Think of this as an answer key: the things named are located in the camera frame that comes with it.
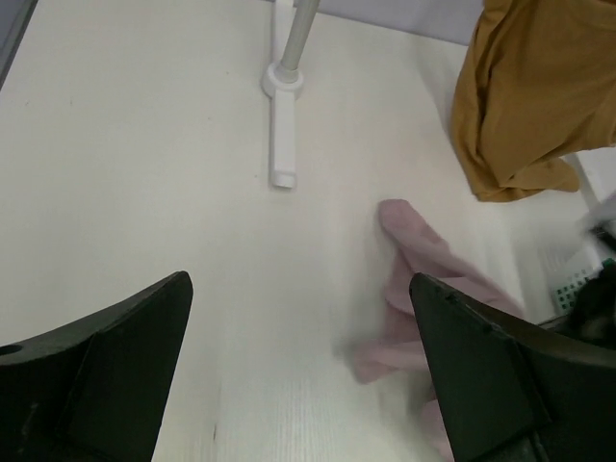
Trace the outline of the green tank top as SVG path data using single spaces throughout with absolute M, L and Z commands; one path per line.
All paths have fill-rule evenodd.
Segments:
M 581 288 L 596 278 L 602 270 L 614 265 L 614 259 L 607 258 L 597 262 L 584 254 L 577 254 L 568 260 L 553 274 L 549 284 L 556 314 L 569 313 L 575 306 Z

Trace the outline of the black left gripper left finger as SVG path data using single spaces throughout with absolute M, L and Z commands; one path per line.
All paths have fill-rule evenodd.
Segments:
M 178 271 L 2 346 L 2 460 L 151 460 L 192 301 L 190 276 Z

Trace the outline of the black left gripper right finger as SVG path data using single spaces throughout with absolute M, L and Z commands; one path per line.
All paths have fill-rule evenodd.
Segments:
M 614 350 L 425 274 L 410 296 L 455 460 L 614 460 Z

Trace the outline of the pink tank top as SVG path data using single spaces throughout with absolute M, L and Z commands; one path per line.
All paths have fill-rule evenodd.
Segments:
M 383 295 L 384 330 L 374 340 L 351 349 L 350 364 L 364 384 L 393 372 L 426 372 L 424 345 L 410 296 L 413 276 L 424 273 L 504 313 L 522 319 L 519 304 L 476 267 L 456 256 L 445 241 L 403 199 L 386 199 L 377 207 L 379 224 L 396 247 L 396 258 Z

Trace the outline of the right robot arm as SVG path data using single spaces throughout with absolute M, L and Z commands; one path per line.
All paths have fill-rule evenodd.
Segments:
M 577 293 L 568 317 L 574 335 L 600 347 L 615 348 L 615 278 L 600 273 Z

